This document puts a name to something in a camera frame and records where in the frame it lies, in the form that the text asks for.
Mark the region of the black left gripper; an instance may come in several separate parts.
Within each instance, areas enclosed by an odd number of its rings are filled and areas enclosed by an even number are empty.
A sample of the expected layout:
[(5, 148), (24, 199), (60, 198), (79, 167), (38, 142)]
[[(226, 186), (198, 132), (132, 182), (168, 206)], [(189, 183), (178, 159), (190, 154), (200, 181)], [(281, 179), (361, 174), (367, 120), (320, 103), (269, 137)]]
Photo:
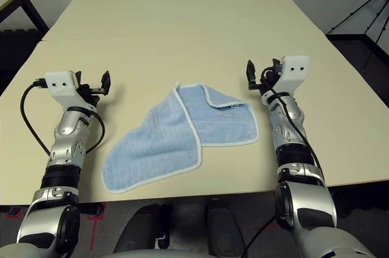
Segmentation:
[[(75, 73), (77, 83), (81, 83), (81, 71)], [(111, 78), (109, 71), (106, 71), (101, 79), (101, 88), (91, 88), (88, 84), (81, 84), (77, 89), (77, 93), (81, 98), (88, 104), (92, 106), (97, 106), (100, 101), (99, 95), (102, 94), (107, 96), (109, 94), (109, 89), (111, 86)]]

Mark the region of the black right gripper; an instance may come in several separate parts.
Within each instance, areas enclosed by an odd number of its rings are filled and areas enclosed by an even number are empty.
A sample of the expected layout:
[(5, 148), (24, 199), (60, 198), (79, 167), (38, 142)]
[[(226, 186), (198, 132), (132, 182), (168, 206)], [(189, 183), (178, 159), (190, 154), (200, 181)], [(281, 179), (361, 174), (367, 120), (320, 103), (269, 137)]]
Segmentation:
[(248, 60), (246, 67), (246, 77), (249, 89), (257, 89), (259, 90), (260, 94), (265, 94), (274, 87), (280, 78), (278, 73), (281, 72), (281, 62), (280, 60), (273, 58), (272, 63), (273, 69), (264, 69), (261, 73), (260, 82), (256, 83), (255, 66), (251, 60)]

